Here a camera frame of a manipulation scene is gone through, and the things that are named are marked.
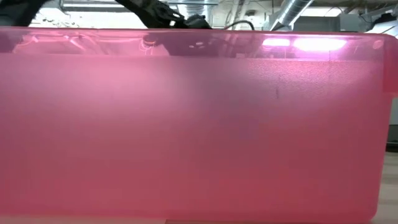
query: table surface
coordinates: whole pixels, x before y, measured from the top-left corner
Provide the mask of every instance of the table surface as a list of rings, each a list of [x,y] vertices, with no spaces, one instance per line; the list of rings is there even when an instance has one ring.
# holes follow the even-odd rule
[[[55,218],[2,217],[0,224],[183,224],[166,220],[138,220],[129,218]],[[398,224],[398,153],[386,153],[381,182],[379,208],[371,224]]]

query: pink plastic bin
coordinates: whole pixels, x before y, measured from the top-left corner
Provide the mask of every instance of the pink plastic bin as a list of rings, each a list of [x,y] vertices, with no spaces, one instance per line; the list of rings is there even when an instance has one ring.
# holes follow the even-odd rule
[[[0,40],[0,214],[376,212],[393,37],[8,28]]]

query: translucent plastic container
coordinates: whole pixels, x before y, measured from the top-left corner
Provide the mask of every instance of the translucent plastic container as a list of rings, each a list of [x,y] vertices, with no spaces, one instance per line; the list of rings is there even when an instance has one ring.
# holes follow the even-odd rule
[[[0,40],[0,214],[343,223],[376,212],[393,37],[1,29]]]

